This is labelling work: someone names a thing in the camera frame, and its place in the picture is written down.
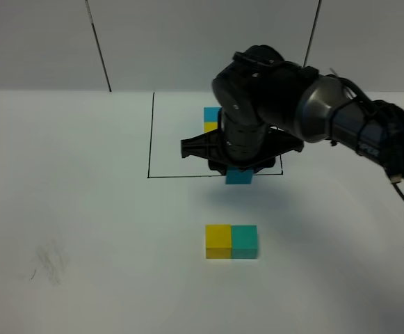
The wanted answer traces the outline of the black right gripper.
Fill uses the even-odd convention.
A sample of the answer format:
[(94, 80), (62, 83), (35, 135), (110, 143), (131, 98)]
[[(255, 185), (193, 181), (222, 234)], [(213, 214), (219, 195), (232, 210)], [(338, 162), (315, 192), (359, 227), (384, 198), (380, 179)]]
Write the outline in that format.
[(278, 156), (302, 152), (304, 142), (295, 136), (261, 122), (240, 125), (222, 109), (214, 113), (216, 128), (193, 138), (181, 140), (181, 157), (198, 157), (210, 170), (225, 173), (229, 169), (254, 173), (272, 168)]

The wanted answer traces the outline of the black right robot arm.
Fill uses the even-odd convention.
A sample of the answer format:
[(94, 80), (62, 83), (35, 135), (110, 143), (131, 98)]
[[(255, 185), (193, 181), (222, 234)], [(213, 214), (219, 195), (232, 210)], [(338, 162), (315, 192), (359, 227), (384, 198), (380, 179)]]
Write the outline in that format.
[(327, 140), (381, 166), (393, 186), (404, 181), (404, 110), (349, 79), (254, 45), (236, 52), (211, 87), (218, 126), (182, 140), (182, 157), (206, 159), (221, 175), (230, 167), (259, 172), (276, 156)]

